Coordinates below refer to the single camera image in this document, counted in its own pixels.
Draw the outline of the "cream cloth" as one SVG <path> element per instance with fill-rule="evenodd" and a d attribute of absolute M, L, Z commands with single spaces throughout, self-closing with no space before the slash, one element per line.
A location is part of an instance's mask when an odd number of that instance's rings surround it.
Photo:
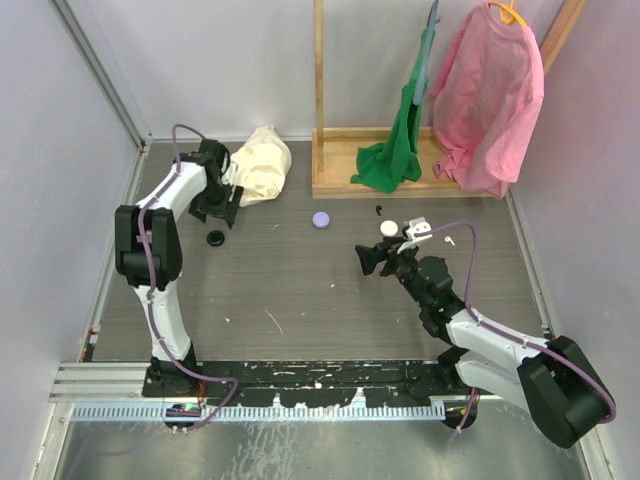
<path fill-rule="evenodd" d="M 233 184 L 243 188 L 241 207 L 276 199 L 283 191 L 291 168 L 289 147 L 273 125 L 257 128 L 231 155 Z"/>

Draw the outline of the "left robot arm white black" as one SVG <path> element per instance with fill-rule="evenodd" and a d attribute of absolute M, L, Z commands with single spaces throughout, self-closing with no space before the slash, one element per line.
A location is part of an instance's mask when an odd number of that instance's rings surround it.
<path fill-rule="evenodd" d="M 201 223 L 214 218 L 231 228 L 244 193 L 231 183 L 231 172 L 228 148 L 204 139 L 196 151 L 178 155 L 151 193 L 115 212 L 116 270 L 140 300 L 152 339 L 148 381 L 178 396 L 194 393 L 203 375 L 178 300 L 183 252 L 177 221 L 188 213 Z"/>

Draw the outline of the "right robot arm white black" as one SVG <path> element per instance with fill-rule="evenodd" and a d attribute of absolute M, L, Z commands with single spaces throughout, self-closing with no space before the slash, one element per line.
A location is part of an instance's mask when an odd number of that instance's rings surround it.
<path fill-rule="evenodd" d="M 576 342 L 531 337 L 481 315 L 454 292 L 444 259 L 418 258 L 416 249 L 401 244 L 387 237 L 355 252 L 363 274 L 395 277 L 418 305 L 425 330 L 449 344 L 438 358 L 444 390 L 474 387 L 498 395 L 561 448 L 614 419 L 615 401 Z"/>

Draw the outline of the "purple earbud charging case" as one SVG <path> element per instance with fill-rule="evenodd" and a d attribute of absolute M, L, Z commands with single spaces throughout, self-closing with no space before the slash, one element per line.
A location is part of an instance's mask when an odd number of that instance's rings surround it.
<path fill-rule="evenodd" d="M 331 223 L 331 217 L 327 212 L 318 211 L 312 215 L 312 225 L 318 229 L 325 229 Z"/>

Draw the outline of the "black earbud charging case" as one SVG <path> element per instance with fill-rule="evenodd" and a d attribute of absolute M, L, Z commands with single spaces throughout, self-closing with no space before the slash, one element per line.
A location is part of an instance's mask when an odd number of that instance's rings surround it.
<path fill-rule="evenodd" d="M 220 247 L 224 244 L 226 236 L 221 230 L 212 230 L 206 236 L 206 242 L 211 247 Z"/>

